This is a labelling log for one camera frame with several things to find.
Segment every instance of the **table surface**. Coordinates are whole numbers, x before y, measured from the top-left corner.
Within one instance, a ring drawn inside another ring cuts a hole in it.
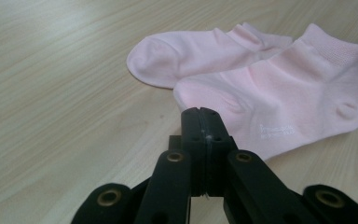
[[[316,23],[358,43],[353,0],[0,1],[0,224],[70,223],[95,188],[150,177],[180,111],[127,55],[147,35],[243,22],[293,38]],[[358,130],[267,165],[296,192],[325,184],[358,202]],[[191,223],[227,223],[222,199],[192,201]]]

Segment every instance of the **black object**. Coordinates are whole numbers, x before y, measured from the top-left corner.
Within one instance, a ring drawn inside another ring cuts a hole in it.
[[[72,224],[189,223],[191,197],[203,194],[224,197],[231,224],[358,223],[358,204],[347,195],[324,185],[296,194],[257,155],[238,150],[216,112],[191,108],[149,179],[134,189],[97,188]]]

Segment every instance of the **sock logo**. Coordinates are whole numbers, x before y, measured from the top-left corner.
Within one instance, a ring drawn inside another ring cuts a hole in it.
[[[261,139],[283,137],[293,133],[295,133],[295,129],[291,125],[286,125],[281,127],[266,127],[260,124]]]

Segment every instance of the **pink sock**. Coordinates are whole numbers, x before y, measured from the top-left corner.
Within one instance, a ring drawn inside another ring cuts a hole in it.
[[[238,147],[266,160],[358,128],[358,45],[311,24],[270,59],[184,78],[173,94],[182,110],[218,112]]]
[[[228,33],[178,31],[151,35],[130,52],[131,73],[152,86],[173,89],[183,77],[240,68],[267,59],[292,43],[245,23]]]

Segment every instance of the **sock cuff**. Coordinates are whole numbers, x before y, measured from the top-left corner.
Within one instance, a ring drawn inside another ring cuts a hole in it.
[[[358,63],[358,44],[336,39],[315,24],[310,24],[299,40],[313,46],[330,63],[339,66]]]

